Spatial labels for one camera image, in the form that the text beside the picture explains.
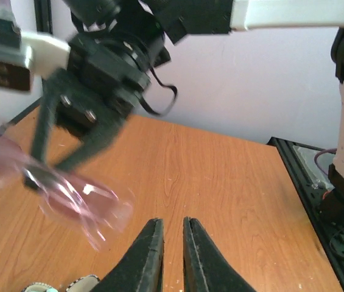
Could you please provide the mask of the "flag print glasses case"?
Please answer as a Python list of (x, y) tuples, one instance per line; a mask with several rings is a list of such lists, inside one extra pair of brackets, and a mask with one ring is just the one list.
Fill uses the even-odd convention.
[(65, 284), (51, 285), (45, 282), (32, 282), (25, 286), (21, 292), (32, 291), (65, 291), (65, 292), (88, 292), (91, 291), (98, 283), (100, 278), (95, 274), (89, 274), (83, 277), (79, 277)]

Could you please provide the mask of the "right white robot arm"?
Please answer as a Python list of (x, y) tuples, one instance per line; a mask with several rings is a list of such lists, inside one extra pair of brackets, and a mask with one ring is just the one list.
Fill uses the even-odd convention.
[(170, 85), (175, 102), (164, 110), (185, 124), (205, 128), (235, 125), (231, 112), (261, 120), (275, 118), (276, 102), (307, 94), (311, 81), (324, 83), (314, 49), (316, 38), (297, 40), (280, 30), (337, 30), (331, 47), (342, 97), (341, 124), (328, 177), (334, 188), (322, 199), (321, 217), (344, 222), (344, 1), (67, 1), (77, 33), (68, 42), (48, 36), (40, 49), (41, 76), (69, 78), (43, 97), (33, 144), (41, 157), (48, 123), (76, 130), (88, 141), (59, 162), (72, 169), (108, 147), (136, 106), (156, 115), (144, 99), (155, 68), (170, 62), (166, 40), (181, 46)]

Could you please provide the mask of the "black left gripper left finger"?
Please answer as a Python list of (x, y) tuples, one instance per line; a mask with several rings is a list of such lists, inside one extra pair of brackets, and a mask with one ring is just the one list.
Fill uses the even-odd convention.
[(119, 263), (92, 291), (162, 291), (163, 259), (163, 220), (153, 218), (144, 225)]

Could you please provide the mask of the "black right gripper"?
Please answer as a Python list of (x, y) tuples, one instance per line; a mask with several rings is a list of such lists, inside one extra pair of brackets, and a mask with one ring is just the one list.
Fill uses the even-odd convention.
[(78, 148), (55, 164), (56, 169), (65, 172), (74, 170), (115, 142), (149, 87), (147, 73), (152, 68), (149, 33), (112, 32), (104, 36), (78, 33), (69, 45), (68, 71), (80, 86), (67, 93), (72, 105), (58, 106), (64, 88), (61, 79), (67, 72), (57, 69), (44, 81), (30, 149), (31, 157), (45, 163), (55, 121), (73, 136), (84, 137)]

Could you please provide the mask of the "pink transparent sunglasses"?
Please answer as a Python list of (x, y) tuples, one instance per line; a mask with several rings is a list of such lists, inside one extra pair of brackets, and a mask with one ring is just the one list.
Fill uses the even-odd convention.
[(41, 197), (41, 211), (79, 230), (95, 250), (124, 231), (133, 213), (134, 196), (129, 188), (53, 169), (6, 137), (7, 128), (0, 125), (0, 189), (16, 177), (28, 179)]

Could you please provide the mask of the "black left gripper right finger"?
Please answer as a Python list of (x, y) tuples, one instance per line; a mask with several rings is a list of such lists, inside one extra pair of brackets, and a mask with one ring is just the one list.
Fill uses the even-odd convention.
[(183, 220), (183, 274), (185, 291), (254, 291), (226, 261), (201, 222)]

